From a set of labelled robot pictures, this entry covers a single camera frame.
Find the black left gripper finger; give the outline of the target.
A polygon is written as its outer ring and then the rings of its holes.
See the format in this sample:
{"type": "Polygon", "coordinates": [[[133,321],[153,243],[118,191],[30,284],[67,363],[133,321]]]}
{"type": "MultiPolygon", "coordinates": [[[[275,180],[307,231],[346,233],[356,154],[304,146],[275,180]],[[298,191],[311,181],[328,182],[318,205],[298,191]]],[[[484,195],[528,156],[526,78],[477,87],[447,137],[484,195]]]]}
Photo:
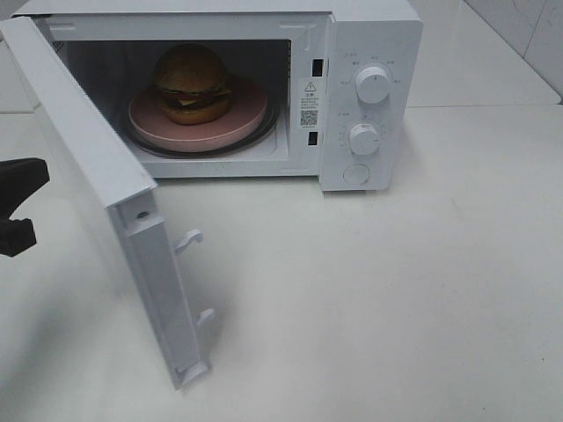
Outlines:
{"type": "Polygon", "coordinates": [[[2,220],[0,254],[14,258],[19,253],[36,245],[37,240],[31,219],[2,220]]]}
{"type": "Polygon", "coordinates": [[[1,218],[11,217],[48,181],[48,166],[43,159],[20,158],[1,162],[1,218]]]}

